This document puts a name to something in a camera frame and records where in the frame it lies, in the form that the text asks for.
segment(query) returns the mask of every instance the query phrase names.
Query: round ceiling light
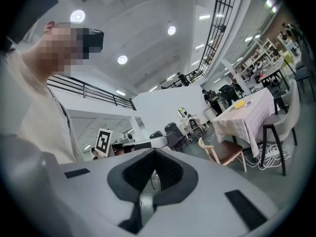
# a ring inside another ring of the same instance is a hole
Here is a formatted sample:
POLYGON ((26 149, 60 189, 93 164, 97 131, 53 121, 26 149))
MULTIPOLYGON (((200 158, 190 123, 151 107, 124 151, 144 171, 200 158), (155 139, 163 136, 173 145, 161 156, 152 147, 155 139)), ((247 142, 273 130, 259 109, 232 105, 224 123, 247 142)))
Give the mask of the round ceiling light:
POLYGON ((75 10, 70 15, 70 21, 73 23, 81 23, 85 18, 85 12, 83 10, 75 10))
POLYGON ((176 32, 176 28, 174 26, 170 26, 168 29, 168 34, 174 35, 175 32, 176 32))
POLYGON ((118 58, 118 63, 120 64, 125 64, 127 62, 127 57, 125 55, 121 55, 119 58, 118 58))

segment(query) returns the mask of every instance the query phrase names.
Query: ear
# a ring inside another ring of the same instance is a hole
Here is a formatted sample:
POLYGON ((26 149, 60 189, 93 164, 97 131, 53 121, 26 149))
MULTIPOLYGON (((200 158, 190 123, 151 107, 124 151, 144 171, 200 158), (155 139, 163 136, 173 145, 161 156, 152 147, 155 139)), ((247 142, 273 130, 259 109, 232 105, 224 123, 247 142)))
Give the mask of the ear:
POLYGON ((54 21, 50 21, 45 25, 44 32, 48 33, 52 28, 54 28, 56 23, 54 21))

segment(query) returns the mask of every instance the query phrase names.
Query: yellow plate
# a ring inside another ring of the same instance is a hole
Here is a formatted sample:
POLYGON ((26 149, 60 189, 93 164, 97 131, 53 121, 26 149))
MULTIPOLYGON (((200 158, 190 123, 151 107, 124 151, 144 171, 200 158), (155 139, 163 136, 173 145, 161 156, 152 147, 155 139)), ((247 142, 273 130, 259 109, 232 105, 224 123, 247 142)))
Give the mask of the yellow plate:
POLYGON ((235 108, 238 109, 238 108, 242 107, 244 104, 245 104, 245 101, 241 100, 235 104, 235 108))

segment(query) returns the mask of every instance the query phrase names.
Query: white pillar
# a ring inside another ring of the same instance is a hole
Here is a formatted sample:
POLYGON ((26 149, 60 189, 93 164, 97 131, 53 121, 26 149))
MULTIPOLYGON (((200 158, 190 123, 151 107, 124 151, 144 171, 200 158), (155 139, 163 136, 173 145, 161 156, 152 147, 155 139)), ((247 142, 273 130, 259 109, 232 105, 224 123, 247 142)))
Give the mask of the white pillar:
POLYGON ((144 135, 143 135, 143 133, 142 133, 142 131, 141 131, 141 129, 140 129, 140 127, 139 127, 139 125, 138 125, 138 123, 137 123, 137 121, 136 121, 134 116, 131 116, 129 118, 129 123, 130 123, 130 125, 132 126, 132 128, 134 130, 134 138, 133 139, 135 139, 135 141, 143 141, 143 140, 145 140, 144 135))
POLYGON ((241 76, 238 74, 238 72, 232 67, 231 63, 228 60, 222 59, 221 62, 224 64, 225 67, 229 69, 229 71, 232 73, 233 77, 236 79, 238 84, 241 86, 242 90, 245 92, 246 95, 250 95, 251 92, 248 89, 246 83, 241 78, 241 76))

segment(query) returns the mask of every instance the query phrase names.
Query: black metal railing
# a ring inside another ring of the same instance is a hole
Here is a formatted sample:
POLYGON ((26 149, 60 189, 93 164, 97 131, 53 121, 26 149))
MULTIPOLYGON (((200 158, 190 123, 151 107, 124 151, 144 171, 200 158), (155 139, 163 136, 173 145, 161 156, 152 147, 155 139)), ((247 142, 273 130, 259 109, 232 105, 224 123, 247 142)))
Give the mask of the black metal railing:
POLYGON ((81 95, 84 98, 101 100, 109 104, 136 110, 131 98, 127 100, 73 77, 52 76, 48 79, 48 85, 81 95))
POLYGON ((235 0, 216 0, 211 27, 198 68, 186 75, 186 79, 178 80, 167 88, 185 86, 188 82, 193 83, 205 75, 215 56, 217 48, 222 41, 226 26, 231 17, 234 3, 235 0))

